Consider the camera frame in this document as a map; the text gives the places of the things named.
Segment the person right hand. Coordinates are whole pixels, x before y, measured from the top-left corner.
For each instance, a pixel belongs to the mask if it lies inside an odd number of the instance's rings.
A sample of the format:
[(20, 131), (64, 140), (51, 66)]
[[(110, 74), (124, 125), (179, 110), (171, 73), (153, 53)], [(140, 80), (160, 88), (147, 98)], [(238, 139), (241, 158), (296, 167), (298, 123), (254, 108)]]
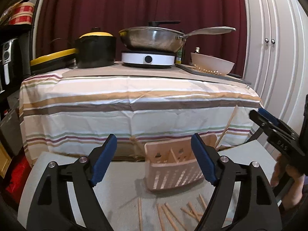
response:
[(297, 206), (303, 198), (305, 174), (300, 173), (297, 168), (290, 165), (282, 154), (278, 155), (276, 161), (270, 184), (272, 187), (277, 187), (283, 175), (288, 175), (287, 184), (282, 188), (281, 206), (283, 206), (285, 210), (291, 210)]

